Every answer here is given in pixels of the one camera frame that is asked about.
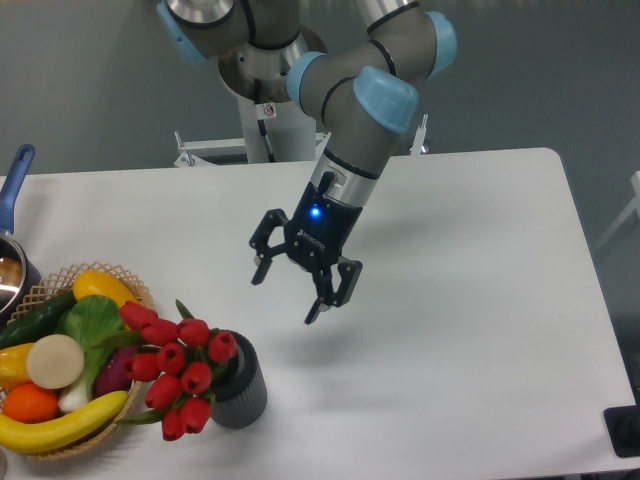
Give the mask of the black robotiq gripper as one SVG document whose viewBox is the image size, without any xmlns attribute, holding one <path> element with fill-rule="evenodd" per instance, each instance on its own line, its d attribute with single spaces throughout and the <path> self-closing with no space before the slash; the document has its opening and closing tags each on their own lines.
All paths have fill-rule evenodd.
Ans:
<svg viewBox="0 0 640 480">
<path fill-rule="evenodd" d="M 273 258 L 286 252 L 291 261 L 311 272 L 316 287 L 317 298 L 304 319 L 306 325 L 314 323 L 320 313 L 348 303 L 363 264 L 344 257 L 342 250 L 361 213 L 361 207 L 325 198 L 308 182 L 290 218 L 282 209 L 268 210 L 250 237 L 256 263 L 251 284 L 261 284 Z M 284 243 L 270 246 L 269 238 L 276 228 L 284 229 Z M 337 288 L 333 267 L 340 277 Z"/>
</svg>

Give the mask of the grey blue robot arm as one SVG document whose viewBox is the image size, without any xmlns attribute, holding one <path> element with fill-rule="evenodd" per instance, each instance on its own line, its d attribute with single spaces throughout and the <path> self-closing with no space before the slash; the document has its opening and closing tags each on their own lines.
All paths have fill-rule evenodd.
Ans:
<svg viewBox="0 0 640 480">
<path fill-rule="evenodd" d="M 419 102 L 416 83 L 457 53 L 451 23 L 415 1 L 357 3 L 368 38 L 329 55 L 296 1 L 162 1 L 156 12 L 188 62 L 215 59 L 236 97 L 251 163 L 312 159 L 292 215 L 273 209 L 250 239 L 253 283 L 285 255 L 311 274 L 307 315 L 346 304 L 362 270 L 342 249 Z"/>
</svg>

